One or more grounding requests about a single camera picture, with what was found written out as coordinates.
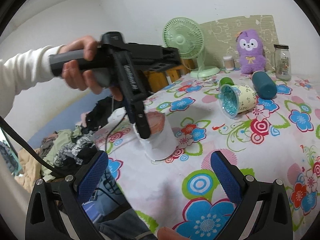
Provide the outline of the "person's right hand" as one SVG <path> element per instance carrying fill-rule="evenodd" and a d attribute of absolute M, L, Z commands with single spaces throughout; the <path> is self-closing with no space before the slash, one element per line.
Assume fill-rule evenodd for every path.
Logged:
<path fill-rule="evenodd" d="M 181 236 L 179 233 L 168 227 L 160 228 L 157 232 L 157 238 L 158 240 L 188 240 L 188 238 Z"/>

